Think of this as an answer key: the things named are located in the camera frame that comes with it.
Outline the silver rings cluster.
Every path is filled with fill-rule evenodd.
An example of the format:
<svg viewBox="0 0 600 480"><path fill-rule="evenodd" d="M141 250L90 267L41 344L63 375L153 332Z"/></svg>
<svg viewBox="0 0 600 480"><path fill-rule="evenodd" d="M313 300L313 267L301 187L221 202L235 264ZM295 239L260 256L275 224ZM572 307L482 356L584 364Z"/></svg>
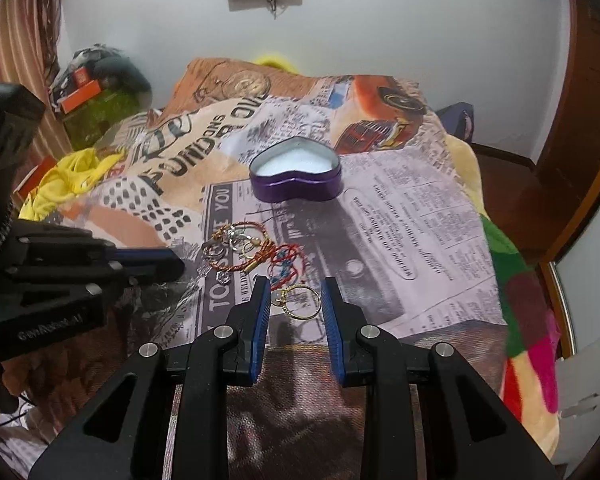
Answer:
<svg viewBox="0 0 600 480"><path fill-rule="evenodd" d="M215 281L229 285L238 272L247 272L256 262L262 238L250 234L245 226L227 224L217 229L202 244L202 256L215 273Z"/></svg>

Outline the purple heart-shaped tin box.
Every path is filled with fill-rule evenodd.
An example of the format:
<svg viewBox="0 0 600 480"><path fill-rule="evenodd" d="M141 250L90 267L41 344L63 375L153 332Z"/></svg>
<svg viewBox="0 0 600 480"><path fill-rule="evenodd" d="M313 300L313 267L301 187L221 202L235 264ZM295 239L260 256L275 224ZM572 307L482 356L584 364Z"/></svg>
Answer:
<svg viewBox="0 0 600 480"><path fill-rule="evenodd" d="M285 200L327 202L343 190L339 155L328 145L294 136L280 141L250 162L252 192L265 203Z"/></svg>

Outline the colourful fleece blanket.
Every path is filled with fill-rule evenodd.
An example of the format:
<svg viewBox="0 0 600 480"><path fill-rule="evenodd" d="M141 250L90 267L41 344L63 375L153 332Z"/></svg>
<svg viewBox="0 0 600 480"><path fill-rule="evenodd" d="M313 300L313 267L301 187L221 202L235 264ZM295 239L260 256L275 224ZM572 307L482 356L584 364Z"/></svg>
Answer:
<svg viewBox="0 0 600 480"><path fill-rule="evenodd" d="M555 354L559 330L536 273L484 208L478 160L469 145L444 136L460 185L474 204L488 242L498 296L507 323L500 397L547 457L559 441Z"/></svg>

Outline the yellow cloth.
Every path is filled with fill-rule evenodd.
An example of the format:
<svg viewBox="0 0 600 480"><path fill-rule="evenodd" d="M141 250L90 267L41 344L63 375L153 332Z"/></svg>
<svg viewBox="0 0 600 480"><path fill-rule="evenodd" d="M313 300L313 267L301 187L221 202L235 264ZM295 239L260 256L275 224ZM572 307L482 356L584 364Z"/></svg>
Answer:
<svg viewBox="0 0 600 480"><path fill-rule="evenodd" d="M120 152L99 157L94 148L73 152L48 170L27 195L18 218L42 221L59 205L91 191L123 158Z"/></svg>

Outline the white wardrobe sliding door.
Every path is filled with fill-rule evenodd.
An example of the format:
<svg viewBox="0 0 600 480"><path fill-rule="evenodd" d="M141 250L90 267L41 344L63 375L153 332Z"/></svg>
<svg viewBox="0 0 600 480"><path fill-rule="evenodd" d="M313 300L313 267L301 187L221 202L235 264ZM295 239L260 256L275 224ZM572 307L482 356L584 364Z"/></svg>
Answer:
<svg viewBox="0 0 600 480"><path fill-rule="evenodd" d="M559 440L552 463L562 479L599 479L600 206L550 270L573 343L573 354L556 363Z"/></svg>

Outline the clutter pile with orange box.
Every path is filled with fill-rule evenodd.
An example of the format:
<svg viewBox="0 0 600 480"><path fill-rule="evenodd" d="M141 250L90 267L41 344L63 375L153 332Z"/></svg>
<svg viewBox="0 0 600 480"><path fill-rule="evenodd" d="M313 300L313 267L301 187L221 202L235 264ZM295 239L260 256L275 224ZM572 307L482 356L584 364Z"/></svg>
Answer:
<svg viewBox="0 0 600 480"><path fill-rule="evenodd" d="M121 50L106 44L77 50L50 88L50 106L72 148L90 148L117 122L151 103L149 80Z"/></svg>

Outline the newspaper print blanket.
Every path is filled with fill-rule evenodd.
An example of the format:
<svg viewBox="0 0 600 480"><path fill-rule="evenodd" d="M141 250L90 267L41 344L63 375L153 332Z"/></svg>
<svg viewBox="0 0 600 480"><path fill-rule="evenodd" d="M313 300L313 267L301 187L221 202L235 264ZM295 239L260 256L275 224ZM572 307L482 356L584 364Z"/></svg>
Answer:
<svg viewBox="0 0 600 480"><path fill-rule="evenodd" d="M225 223L299 246L306 288L274 309L263 370L227 391L234 479L354 479L364 427L361 388L341 388L328 362L322 281L410 344L447 340L494 389L507 325L478 210L460 185L440 119L413 81L308 77L227 58L191 62L163 112L105 136L117 170L42 222L90 229L126 247L167 247L176 282L129 289L106 326L8 361L4 382L30 403L0 428L0 460L26 478L60 430L141 344L172 349L246 300L253 272L215 281L202 244ZM334 200L261 202L250 162L294 136L330 146L343 190Z"/></svg>

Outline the brown wooden door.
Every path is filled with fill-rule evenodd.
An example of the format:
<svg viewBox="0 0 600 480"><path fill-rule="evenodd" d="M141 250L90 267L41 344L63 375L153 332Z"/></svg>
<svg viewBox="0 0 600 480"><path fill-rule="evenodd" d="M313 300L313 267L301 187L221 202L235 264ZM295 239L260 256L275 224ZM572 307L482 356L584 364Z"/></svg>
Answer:
<svg viewBox="0 0 600 480"><path fill-rule="evenodd" d="M600 12L569 0L569 54L557 112L537 162L475 144L486 212L529 266L567 226L600 170Z"/></svg>

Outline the yellow pillow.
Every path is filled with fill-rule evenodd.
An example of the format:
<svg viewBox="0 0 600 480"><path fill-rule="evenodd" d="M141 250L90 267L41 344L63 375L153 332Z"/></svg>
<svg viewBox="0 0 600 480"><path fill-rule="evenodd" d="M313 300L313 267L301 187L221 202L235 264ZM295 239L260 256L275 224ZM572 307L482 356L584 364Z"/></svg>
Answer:
<svg viewBox="0 0 600 480"><path fill-rule="evenodd" d="M279 54L268 53L261 55L253 61L253 64L283 70L284 72L298 75L297 67Z"/></svg>

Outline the striped brown curtain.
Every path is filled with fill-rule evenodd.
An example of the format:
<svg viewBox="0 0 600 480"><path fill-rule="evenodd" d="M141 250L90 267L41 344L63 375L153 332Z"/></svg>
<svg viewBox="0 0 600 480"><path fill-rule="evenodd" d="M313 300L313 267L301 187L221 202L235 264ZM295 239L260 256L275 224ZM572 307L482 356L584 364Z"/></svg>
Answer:
<svg viewBox="0 0 600 480"><path fill-rule="evenodd" d="M60 159L72 151L65 127L50 105L59 72L60 0L0 0L0 81L22 84L45 105L30 159Z"/></svg>

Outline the dark blue bag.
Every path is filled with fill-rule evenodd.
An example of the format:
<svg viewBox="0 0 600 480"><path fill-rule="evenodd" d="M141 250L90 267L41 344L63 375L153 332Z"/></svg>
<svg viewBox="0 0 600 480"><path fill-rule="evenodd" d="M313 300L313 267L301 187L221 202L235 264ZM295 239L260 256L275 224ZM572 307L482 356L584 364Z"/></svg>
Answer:
<svg viewBox="0 0 600 480"><path fill-rule="evenodd" d="M470 143L475 132L475 107L467 102L457 102L436 111L450 136Z"/></svg>

